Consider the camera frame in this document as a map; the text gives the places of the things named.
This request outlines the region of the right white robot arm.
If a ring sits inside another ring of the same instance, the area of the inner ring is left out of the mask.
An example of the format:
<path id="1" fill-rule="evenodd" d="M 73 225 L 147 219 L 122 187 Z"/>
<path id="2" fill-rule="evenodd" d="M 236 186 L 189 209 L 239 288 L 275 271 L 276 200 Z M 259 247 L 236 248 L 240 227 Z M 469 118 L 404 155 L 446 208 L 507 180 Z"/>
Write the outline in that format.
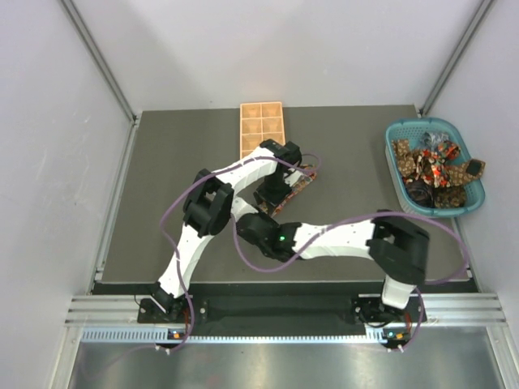
<path id="1" fill-rule="evenodd" d="M 276 272 L 297 260 L 352 257 L 374 262 L 385 274 L 380 314 L 398 320 L 409 308 L 411 293 L 425 282 L 430 235 L 399 212 L 382 212 L 335 224 L 277 223 L 271 216 L 252 209 L 233 215 L 234 243 L 244 254 L 239 239 L 256 247 L 279 267 L 260 268 Z"/>

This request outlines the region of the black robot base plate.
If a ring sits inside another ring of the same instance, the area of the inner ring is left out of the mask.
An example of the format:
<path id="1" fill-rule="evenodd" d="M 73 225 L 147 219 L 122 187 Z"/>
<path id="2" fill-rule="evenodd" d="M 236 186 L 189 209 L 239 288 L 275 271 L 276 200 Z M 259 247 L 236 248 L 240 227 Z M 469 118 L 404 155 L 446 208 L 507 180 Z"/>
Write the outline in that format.
<path id="1" fill-rule="evenodd" d="M 380 282 L 194 283 L 176 315 L 147 297 L 140 324 L 165 324 L 198 336 L 359 335 L 366 323 L 405 325 L 427 316 L 417 296 L 403 311 L 380 304 Z"/>

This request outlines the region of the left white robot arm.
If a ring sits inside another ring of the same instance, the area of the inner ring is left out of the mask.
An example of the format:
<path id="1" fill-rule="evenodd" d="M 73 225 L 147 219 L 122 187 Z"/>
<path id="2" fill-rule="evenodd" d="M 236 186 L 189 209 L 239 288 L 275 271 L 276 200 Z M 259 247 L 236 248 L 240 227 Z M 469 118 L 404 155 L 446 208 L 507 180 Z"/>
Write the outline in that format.
<path id="1" fill-rule="evenodd" d="M 251 154 L 223 168 L 200 170 L 195 181 L 174 201 L 161 217 L 161 231 L 169 214 L 179 205 L 183 218 L 181 237 L 173 244 L 174 253 L 168 267 L 151 292 L 156 312 L 166 321 L 179 319 L 184 310 L 181 297 L 188 290 L 191 275 L 207 244 L 228 224 L 231 217 L 246 204 L 238 194 L 258 180 L 263 182 L 254 192 L 256 205 L 252 210 L 269 216 L 278 213 L 296 193 L 296 183 L 304 173 L 300 166 L 302 153 L 295 143 L 281 145 L 273 139 L 263 141 Z"/>

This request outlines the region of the colourful banana print tie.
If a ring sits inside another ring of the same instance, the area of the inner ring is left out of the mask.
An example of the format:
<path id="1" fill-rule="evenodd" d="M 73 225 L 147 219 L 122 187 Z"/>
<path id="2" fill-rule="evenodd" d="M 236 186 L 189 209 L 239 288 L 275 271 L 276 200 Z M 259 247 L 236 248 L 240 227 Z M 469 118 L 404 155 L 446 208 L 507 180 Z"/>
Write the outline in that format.
<path id="1" fill-rule="evenodd" d="M 307 186 L 309 186 L 316 178 L 317 172 L 304 173 L 294 168 L 289 168 L 287 173 L 284 173 L 284 183 L 290 186 L 291 192 L 287 194 L 279 204 L 271 205 L 264 202 L 261 206 L 263 212 L 271 217 L 279 214 L 283 208 L 299 193 L 301 193 Z"/>

